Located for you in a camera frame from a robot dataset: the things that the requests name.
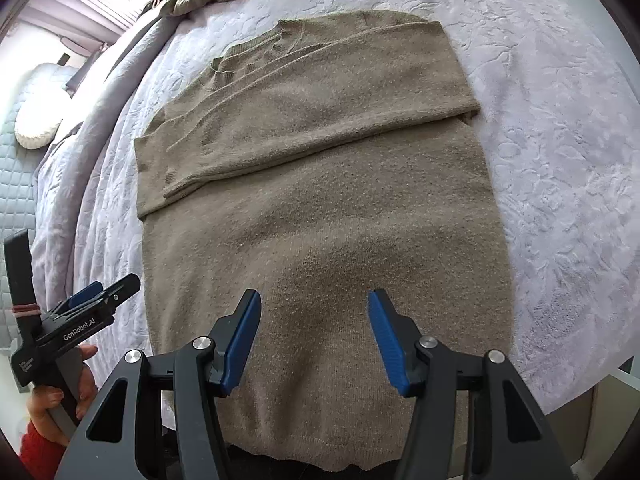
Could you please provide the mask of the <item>red left sleeve forearm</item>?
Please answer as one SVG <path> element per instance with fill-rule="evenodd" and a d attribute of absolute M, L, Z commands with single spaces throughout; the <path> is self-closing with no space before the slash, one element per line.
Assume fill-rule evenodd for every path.
<path fill-rule="evenodd" d="M 53 480 L 66 447 L 43 437 L 30 422 L 22 437 L 20 460 L 36 480 Z"/>

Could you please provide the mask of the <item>person's left hand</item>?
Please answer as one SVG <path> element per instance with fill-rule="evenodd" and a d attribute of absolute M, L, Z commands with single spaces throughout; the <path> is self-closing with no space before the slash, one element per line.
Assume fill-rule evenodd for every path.
<path fill-rule="evenodd" d="M 92 370 L 87 364 L 82 366 L 77 392 L 79 400 L 76 408 L 76 417 L 82 419 L 98 394 L 98 387 Z M 67 446 L 70 443 L 70 438 L 66 437 L 51 417 L 51 412 L 61 404 L 63 399 L 64 392 L 61 389 L 52 386 L 37 386 L 32 389 L 26 406 L 30 421 L 41 437 L 50 442 Z"/>

